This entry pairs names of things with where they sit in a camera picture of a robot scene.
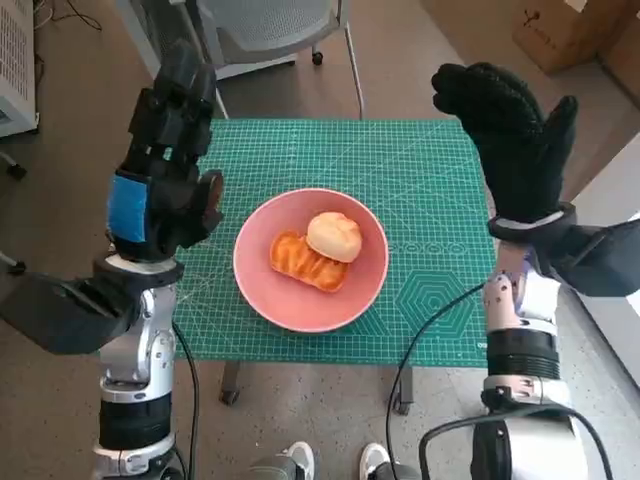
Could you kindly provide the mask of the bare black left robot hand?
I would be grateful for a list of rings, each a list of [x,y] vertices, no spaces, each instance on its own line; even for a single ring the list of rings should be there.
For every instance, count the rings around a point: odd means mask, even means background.
[[[107,229],[121,257],[167,260],[222,220],[223,175],[198,168],[212,139],[215,96],[214,68],[187,41],[176,41],[152,86],[140,91],[131,143],[112,180]]]

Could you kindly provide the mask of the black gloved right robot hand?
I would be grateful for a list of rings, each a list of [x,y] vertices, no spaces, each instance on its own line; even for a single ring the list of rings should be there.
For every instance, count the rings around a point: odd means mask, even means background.
[[[457,117],[475,144],[498,217],[535,223],[560,210],[576,97],[562,97],[545,115],[524,81],[483,62],[443,64],[432,86],[434,106]]]

